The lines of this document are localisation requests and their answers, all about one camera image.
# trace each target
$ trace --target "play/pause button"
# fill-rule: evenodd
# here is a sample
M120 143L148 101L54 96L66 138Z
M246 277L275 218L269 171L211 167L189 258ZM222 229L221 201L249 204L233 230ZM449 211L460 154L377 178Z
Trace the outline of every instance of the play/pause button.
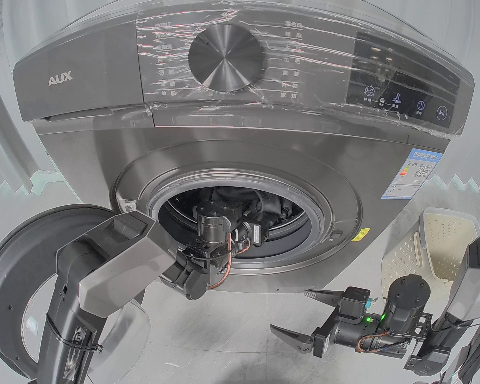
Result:
M440 121L443 121L447 118L447 114L448 114L447 108L445 106L441 106L437 110L437 119Z

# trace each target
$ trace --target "yellow warning sticker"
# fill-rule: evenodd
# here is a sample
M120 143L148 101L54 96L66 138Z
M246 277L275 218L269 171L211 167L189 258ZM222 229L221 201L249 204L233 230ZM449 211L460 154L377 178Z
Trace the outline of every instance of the yellow warning sticker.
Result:
M364 228L362 229L359 234L357 236L355 236L355 238L352 240L352 241L360 241L362 240L366 235L367 233L370 232L370 228Z

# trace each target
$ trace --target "dark fabric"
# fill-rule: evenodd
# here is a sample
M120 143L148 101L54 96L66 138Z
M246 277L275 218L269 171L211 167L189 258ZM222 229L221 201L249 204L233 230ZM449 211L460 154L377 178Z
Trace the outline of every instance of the dark fabric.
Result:
M244 215L251 214L256 220L273 225L279 219L290 217L293 203L272 193L250 188L214 187L200 192L202 201L236 202L243 206Z

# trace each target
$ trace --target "black zip tie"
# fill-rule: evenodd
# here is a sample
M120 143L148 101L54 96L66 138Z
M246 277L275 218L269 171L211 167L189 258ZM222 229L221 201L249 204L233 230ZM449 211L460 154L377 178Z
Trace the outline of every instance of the black zip tie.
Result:
M58 331L58 329L54 325L52 319L50 319L50 316L48 315L48 313L47 313L47 316L46 316L45 320L46 320L46 323L48 324L48 326L50 327L51 331L53 332L53 335L63 345L66 345L66 346L70 347L71 349L76 349L76 350L79 350L79 351L98 352L98 353L103 352L103 346L101 346L100 344L97 344L97 345L79 345L79 344L75 344L71 341L68 341L68 340L64 339L60 335L60 332Z

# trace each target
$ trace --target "energy label sticker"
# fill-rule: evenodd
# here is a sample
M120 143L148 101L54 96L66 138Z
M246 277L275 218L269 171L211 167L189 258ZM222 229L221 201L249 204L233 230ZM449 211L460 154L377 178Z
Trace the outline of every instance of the energy label sticker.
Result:
M409 200L442 158L441 153L412 149L410 156L385 191L382 199Z

